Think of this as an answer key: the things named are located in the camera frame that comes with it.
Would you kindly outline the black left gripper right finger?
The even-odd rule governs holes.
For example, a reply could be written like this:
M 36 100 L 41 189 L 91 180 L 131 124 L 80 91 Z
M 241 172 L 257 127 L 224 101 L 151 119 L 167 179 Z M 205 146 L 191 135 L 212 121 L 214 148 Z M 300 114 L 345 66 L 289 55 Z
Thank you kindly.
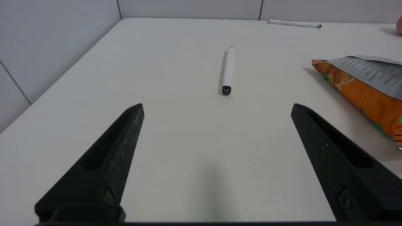
M 291 118 L 337 221 L 401 222 L 402 181 L 312 109 Z

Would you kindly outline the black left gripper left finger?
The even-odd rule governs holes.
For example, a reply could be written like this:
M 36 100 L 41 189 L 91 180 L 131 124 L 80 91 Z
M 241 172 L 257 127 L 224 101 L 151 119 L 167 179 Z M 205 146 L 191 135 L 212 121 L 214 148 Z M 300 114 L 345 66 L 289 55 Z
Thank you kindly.
M 40 222 L 124 222 L 122 195 L 144 120 L 126 109 L 35 204 Z

